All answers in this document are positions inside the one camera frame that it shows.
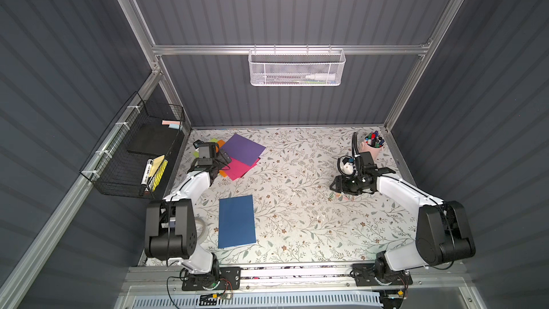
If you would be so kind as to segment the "orange paper sheet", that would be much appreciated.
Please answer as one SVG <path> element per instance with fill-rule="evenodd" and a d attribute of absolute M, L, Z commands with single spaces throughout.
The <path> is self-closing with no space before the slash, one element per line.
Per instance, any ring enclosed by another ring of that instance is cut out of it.
<path fill-rule="evenodd" d="M 224 156 L 224 155 L 222 154 L 222 147 L 223 147 L 224 144 L 225 144 L 225 141 L 224 141 L 224 140 L 219 140 L 219 141 L 217 142 L 217 145 L 218 145 L 218 147 L 217 147 L 217 153 L 218 153 L 218 155 L 220 155 L 221 157 Z M 220 174 L 221 174 L 221 176 L 223 176 L 223 177 L 227 177 L 227 173 L 224 171 L 224 167 L 226 166 L 226 163 L 224 163 L 223 160 L 224 160 L 223 158 L 221 158 L 221 160 L 220 160 L 220 162 L 222 163 L 222 168 L 221 168 L 221 170 L 220 170 Z"/>

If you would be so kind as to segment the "lime green paper sheet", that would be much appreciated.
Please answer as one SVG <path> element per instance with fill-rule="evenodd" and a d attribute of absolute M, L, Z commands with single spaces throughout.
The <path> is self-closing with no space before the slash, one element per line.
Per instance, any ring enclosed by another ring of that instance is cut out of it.
<path fill-rule="evenodd" d="M 210 142 L 218 142 L 217 139 L 211 139 Z M 200 156 L 200 153 L 199 153 L 199 150 L 196 149 L 193 153 L 194 157 L 199 157 Z"/>

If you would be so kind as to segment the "blue paper sheet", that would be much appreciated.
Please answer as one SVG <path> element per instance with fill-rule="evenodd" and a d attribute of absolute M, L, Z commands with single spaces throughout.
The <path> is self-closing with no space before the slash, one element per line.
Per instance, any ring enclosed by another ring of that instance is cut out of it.
<path fill-rule="evenodd" d="M 251 195 L 220 200 L 218 248 L 256 243 L 254 204 Z"/>

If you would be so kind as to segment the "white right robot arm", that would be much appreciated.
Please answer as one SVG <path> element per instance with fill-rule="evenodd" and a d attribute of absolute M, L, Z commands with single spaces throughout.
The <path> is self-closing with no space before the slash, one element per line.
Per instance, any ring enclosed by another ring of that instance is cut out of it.
<path fill-rule="evenodd" d="M 370 272 L 382 284 L 405 275 L 407 270 L 436 267 L 476 254 L 466 209 L 457 201 L 429 195 L 403 179 L 389 167 L 378 167 L 370 152 L 358 148 L 353 133 L 351 154 L 337 160 L 340 173 L 330 190 L 346 195 L 380 193 L 406 209 L 417 222 L 415 240 L 376 255 Z"/>

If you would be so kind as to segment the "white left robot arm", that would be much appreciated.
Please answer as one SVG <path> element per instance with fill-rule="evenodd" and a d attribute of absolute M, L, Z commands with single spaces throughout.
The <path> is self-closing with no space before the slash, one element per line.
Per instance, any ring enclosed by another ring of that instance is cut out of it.
<path fill-rule="evenodd" d="M 148 258 L 180 263 L 192 276 L 217 282 L 221 271 L 214 253 L 198 242 L 194 204 L 231 162 L 215 142 L 197 140 L 199 157 L 174 191 L 147 206 L 144 253 Z"/>

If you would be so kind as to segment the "magenta paper sheet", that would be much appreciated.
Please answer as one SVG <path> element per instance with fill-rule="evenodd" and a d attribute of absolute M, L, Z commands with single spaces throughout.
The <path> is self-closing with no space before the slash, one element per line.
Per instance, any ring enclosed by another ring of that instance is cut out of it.
<path fill-rule="evenodd" d="M 255 167 L 259 161 L 260 159 L 258 158 L 252 166 L 248 166 L 240 162 L 239 160 L 232 159 L 231 163 L 228 164 L 228 166 L 220 170 L 220 174 L 223 177 L 229 177 L 230 180 L 237 180 L 244 176 L 251 169 L 253 169 L 253 167 Z"/>

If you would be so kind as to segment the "purple paper sheet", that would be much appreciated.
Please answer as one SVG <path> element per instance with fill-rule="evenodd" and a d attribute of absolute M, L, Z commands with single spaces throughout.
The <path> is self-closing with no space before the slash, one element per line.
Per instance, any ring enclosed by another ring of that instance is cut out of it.
<path fill-rule="evenodd" d="M 239 134 L 233 134 L 221 149 L 232 159 L 236 159 L 247 166 L 253 166 L 266 147 Z"/>

